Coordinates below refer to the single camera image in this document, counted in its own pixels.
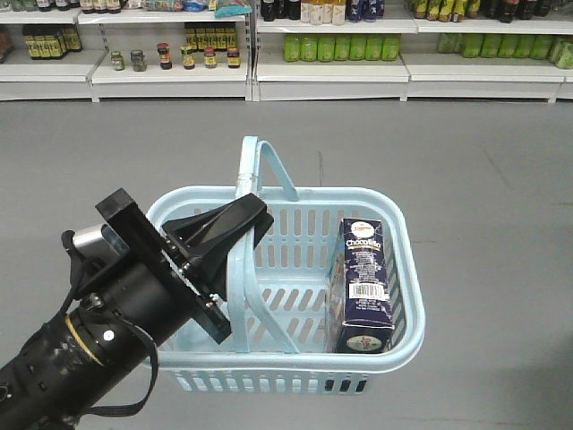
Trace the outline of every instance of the product on shelf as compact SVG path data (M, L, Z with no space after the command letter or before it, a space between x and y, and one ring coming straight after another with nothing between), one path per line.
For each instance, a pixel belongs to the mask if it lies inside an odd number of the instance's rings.
M130 53L132 59L132 68L134 72L145 72L147 70L147 63L145 62L145 55L140 49L134 49Z
M111 53L111 65L116 71L122 71L125 69L124 56L120 51L113 51Z
M529 58L534 60L546 60L552 48L553 36L551 34L538 34L535 36Z
M499 58L511 58L515 55L519 43L518 34L504 34L501 38L500 50L498 51Z
M236 47L230 47L227 50L227 66L230 69L241 67L241 53Z
M6 60L13 50L14 46L10 33L5 27L0 26L0 64Z
M320 35L317 59L323 63L328 63L334 60L335 45L336 45L336 40L334 36L331 36L329 34Z
M171 54L169 53L169 44L159 43L158 54L159 66L162 70L169 70L171 67L173 67L173 63L171 63Z
M26 24L21 32L34 60L59 60L68 52L82 50L80 35L73 24Z
M501 35L496 33L489 33L483 36L482 50L480 56L482 58L495 58L498 55L501 45Z
M396 61L400 51L399 34L287 34L284 59L295 61Z
M195 59L193 58L193 47L191 45L181 46L181 58L183 60L183 67L185 70L192 70L195 68Z
M205 47L203 50L203 56L205 57L205 67L208 69L214 69L217 67L217 54L215 54L214 47Z

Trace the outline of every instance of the dark bottle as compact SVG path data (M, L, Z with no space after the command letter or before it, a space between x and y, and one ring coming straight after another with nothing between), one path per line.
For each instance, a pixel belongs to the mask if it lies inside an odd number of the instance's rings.
M519 6L516 10L516 16L520 20L531 20L534 14L537 0L519 0Z
M261 16L264 21L275 21L275 4L273 0L261 0Z
M535 4L535 16L547 16L547 13L552 9L552 0L538 0Z
M301 0L288 0L288 19L293 21L301 19Z
M288 0L275 0L275 8L277 18L288 18Z
M502 0L500 3L500 21L509 24L516 14L519 0Z

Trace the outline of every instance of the bottled drink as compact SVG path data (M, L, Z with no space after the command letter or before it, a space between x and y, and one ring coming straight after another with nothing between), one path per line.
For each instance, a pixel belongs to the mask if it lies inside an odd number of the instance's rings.
M273 0L261 0L261 16L266 22L275 21L275 4Z
M288 0L288 19L293 21L301 19L301 0Z
M516 14L517 5L519 0L501 0L500 3L500 21L509 24L513 21Z
M332 4L332 23L342 25L346 15L346 0L333 0Z
M301 0L301 22L311 21L311 0Z
M517 6L516 16L520 20L530 20L534 15L535 5L537 0L519 0L519 5Z

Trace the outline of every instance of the bottle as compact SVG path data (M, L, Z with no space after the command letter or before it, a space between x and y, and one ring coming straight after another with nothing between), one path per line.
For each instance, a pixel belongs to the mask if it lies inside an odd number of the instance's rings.
M167 43L158 44L159 66L163 70L169 70L173 67L171 63L171 54L169 54L169 45Z
M535 4L535 16L547 16L547 13L552 9L552 0L537 0Z
M340 34L336 36L336 45L334 46L334 60L346 61L350 58L350 35Z
M334 36L324 34L319 37L319 46L317 58L322 63L328 63L334 60L334 46L336 40Z
M134 72L145 72L147 70L147 63L145 63L145 55L140 49L134 49L130 53L132 59L132 67Z
M96 10L93 7L92 0L80 0L80 7L83 13L94 13Z
M322 24L322 12L324 10L323 0L312 0L311 1L311 24L321 25Z
M303 36L301 42L301 60L316 61L318 55L318 38L313 34Z
M116 71L125 69L124 56L122 56L120 51L113 51L111 53L111 65Z
M517 43L519 42L518 34L504 34L501 38L499 58L511 58L516 52Z
M382 45L382 61L396 61L400 55L400 35L387 34Z
M227 66L230 69L238 69L241 67L241 54L236 47L230 47L227 50Z
M323 24L331 24L332 23L332 11L334 8L334 4L332 0L324 0L322 10L322 23Z
M183 59L183 67L185 70L192 70L195 68L195 59L193 58L193 47L191 45L181 46L181 58Z
M462 56L464 58L477 58L482 51L483 34L464 33L462 36Z
M287 0L275 0L275 16L278 19L285 19L288 17L288 1Z
M513 21L513 17L516 14L517 5L519 0L501 0L500 3L500 21L509 24Z
M106 13L107 12L107 2L106 0L91 0L93 2L93 8L96 13Z
M56 0L56 7L58 11L69 11L70 0Z
M500 34L486 34L483 37L482 50L480 51L480 56L482 58L494 58L498 55L501 45L501 35Z
M364 59L368 61L377 61L382 56L382 45L384 36L381 34L369 34L366 38L366 52Z
M285 36L285 61L293 63L301 59L301 38L297 34Z
M205 67L208 69L214 69L217 67L217 54L215 54L214 47L205 47L203 50L203 55L205 57Z
M531 20L531 17L534 16L536 4L537 0L519 0L516 16L520 20Z
M50 12L52 10L52 2L50 0L36 0L38 2L38 9L41 12Z
M334 25L344 24L346 18L346 0L333 0L332 23Z
M301 0L301 22L311 21L311 0Z
M266 22L275 21L275 4L273 0L261 0L261 16Z
M120 0L106 0L106 9L109 13L120 13L122 4Z
M353 34L350 37L350 60L364 60L364 56L366 55L366 41L367 36L365 34Z
M301 19L301 0L288 0L288 19L293 21Z

